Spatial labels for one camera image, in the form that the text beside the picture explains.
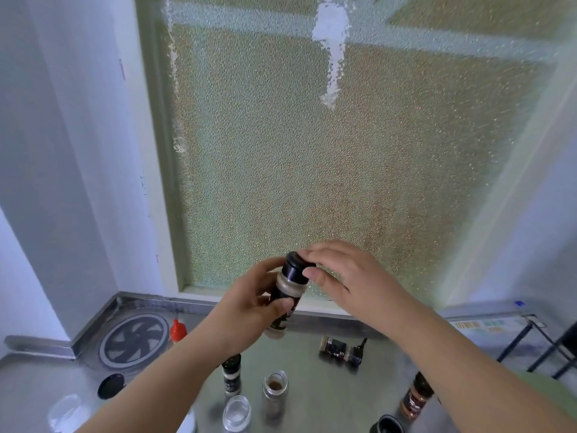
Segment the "white powder spice jar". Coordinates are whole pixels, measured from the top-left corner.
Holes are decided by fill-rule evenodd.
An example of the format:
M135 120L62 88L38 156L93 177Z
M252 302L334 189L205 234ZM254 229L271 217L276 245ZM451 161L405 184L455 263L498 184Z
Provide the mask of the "white powder spice jar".
M224 390L227 397L233 397L241 393L241 358L239 353L221 364Z

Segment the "person's right hand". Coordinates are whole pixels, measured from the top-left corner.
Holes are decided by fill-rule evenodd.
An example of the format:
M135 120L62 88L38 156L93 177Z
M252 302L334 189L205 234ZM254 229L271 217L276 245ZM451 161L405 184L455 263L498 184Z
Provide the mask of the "person's right hand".
M395 341L432 327L438 316L415 299L373 257L345 241L333 240L299 249L307 262L325 267L350 291L330 297L350 315Z

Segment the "person's left forearm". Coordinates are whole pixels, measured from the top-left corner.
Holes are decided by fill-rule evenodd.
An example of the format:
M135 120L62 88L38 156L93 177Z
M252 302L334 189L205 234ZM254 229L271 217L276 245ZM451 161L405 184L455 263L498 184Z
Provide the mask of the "person's left forearm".
M207 378L231 356L227 342L221 328L203 322L76 433L176 433Z

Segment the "person's left hand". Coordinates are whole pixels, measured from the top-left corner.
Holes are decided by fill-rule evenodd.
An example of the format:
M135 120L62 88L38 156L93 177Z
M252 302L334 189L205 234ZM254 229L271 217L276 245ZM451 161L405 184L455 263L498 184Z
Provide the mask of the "person's left hand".
M285 263L282 256L256 263L235 280L213 310L194 333L209 354L222 363L242 353L261 337L273 321L258 316L258 298L268 294L276 284L278 268Z

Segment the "beige powder spice jar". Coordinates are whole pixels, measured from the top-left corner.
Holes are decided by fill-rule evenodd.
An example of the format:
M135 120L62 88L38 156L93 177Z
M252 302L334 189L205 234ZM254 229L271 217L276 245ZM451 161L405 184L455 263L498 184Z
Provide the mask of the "beige powder spice jar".
M276 277L275 286L270 292L269 303L280 298L292 298L293 305L291 310L273 321L264 331L264 334L270 339L278 340L285 336L288 320L307 290L309 278L304 276L303 271L308 267L316 267L316 264L307 262L296 251L286 254L285 263Z

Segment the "pale label sticker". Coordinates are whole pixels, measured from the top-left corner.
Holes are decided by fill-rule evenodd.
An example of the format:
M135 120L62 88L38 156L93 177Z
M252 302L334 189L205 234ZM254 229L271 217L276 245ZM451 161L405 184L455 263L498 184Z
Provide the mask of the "pale label sticker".
M452 320L450 324L460 333L466 336L484 334L508 334L519 333L527 326L527 321L523 317L501 317Z

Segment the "open glass spice jar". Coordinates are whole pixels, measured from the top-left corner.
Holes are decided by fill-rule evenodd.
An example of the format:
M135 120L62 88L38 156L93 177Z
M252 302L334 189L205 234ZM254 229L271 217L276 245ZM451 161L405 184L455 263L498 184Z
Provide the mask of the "open glass spice jar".
M263 380L264 412L267 417L281 416L285 411L289 380L283 370L274 371Z

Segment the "round grey vent fan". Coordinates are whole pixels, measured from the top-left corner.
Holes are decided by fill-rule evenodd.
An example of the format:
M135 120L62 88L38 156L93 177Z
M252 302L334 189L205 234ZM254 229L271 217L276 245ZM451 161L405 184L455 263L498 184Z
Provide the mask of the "round grey vent fan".
M116 324L98 348L100 362L107 368L123 370L148 362L166 347L167 320L155 313L141 313Z

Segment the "black topped jar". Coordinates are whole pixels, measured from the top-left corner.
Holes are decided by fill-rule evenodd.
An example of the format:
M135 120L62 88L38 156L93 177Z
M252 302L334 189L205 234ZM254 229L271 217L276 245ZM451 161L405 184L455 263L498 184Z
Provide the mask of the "black topped jar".
M369 433L405 433L405 429L394 416L383 415L370 427Z

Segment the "frosted glass window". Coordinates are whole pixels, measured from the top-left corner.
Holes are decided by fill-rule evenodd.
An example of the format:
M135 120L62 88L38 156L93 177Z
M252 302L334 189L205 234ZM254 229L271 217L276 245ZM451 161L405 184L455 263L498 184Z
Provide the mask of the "frosted glass window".
M577 0L132 0L172 296L340 239L472 300L565 141Z

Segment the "red powder spice jar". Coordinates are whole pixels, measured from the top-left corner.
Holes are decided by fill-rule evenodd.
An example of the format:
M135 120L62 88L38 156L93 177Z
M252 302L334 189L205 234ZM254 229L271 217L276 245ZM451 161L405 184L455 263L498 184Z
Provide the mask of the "red powder spice jar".
M399 408L401 414L409 422L415 421L415 419L421 415L423 408L434 394L435 391L422 372L419 371L415 375L411 386L400 400Z

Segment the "person's right forearm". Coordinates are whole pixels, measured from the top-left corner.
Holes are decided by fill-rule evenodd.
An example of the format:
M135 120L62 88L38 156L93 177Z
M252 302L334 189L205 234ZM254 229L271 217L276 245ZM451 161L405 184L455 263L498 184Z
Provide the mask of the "person's right forearm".
M577 422L420 302L389 337L413 360L461 433L577 433Z

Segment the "brown spice jar lying down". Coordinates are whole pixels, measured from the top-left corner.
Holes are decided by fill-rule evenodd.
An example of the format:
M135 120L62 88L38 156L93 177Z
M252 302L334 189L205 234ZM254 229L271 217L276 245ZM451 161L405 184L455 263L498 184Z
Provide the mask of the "brown spice jar lying down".
M360 344L353 346L333 337L324 336L320 342L319 356L323 360L335 361L337 364L357 369L362 364L367 341L368 339L364 338Z

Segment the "loose black jar lid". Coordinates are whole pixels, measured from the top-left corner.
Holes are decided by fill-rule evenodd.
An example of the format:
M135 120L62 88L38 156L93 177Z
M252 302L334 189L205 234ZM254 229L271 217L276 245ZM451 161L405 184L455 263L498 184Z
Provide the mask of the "loose black jar lid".
M105 401L114 398L126 386L125 377L121 373L113 373L104 378L97 389L99 399Z

